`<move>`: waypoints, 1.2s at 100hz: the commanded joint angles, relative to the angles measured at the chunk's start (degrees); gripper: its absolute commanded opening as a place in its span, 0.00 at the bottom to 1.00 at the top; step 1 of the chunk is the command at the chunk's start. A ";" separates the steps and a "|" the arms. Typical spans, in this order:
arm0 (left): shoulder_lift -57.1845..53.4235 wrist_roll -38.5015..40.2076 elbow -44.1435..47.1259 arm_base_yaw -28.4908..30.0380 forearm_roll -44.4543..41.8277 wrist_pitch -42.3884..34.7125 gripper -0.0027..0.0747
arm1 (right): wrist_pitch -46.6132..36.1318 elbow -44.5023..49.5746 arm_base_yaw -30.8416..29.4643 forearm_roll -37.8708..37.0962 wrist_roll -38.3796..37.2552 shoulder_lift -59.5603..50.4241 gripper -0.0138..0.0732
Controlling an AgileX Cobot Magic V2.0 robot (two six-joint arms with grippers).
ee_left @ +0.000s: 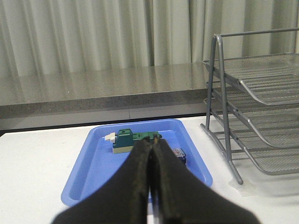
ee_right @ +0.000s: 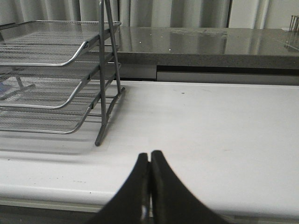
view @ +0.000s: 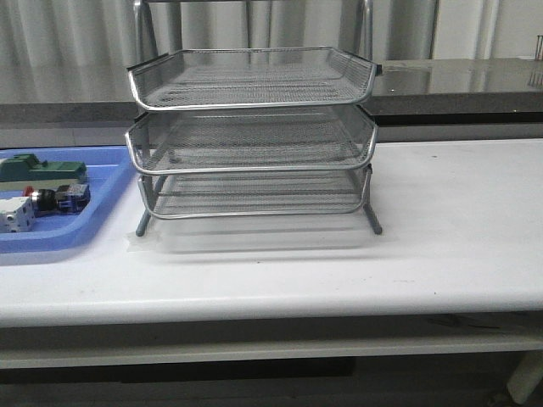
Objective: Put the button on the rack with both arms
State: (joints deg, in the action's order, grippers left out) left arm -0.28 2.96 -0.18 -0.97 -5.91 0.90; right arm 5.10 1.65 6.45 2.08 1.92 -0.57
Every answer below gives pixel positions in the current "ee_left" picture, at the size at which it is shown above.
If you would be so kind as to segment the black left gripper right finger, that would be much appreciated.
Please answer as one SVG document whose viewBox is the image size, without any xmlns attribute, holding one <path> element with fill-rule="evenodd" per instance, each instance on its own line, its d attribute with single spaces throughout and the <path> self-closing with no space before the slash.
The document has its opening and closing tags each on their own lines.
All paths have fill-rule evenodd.
<svg viewBox="0 0 299 224">
<path fill-rule="evenodd" d="M 164 139 L 150 158 L 150 191 L 156 224 L 257 224 L 250 211 L 218 195 L 195 177 Z"/>
</svg>

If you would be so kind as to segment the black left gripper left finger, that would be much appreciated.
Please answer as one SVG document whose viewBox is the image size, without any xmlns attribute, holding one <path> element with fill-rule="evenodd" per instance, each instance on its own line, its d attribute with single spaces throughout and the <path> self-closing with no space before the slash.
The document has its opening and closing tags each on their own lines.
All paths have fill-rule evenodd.
<svg viewBox="0 0 299 224">
<path fill-rule="evenodd" d="M 116 173 L 97 191 L 55 217 L 55 224 L 145 224 L 149 194 L 148 139 L 137 141 Z"/>
</svg>

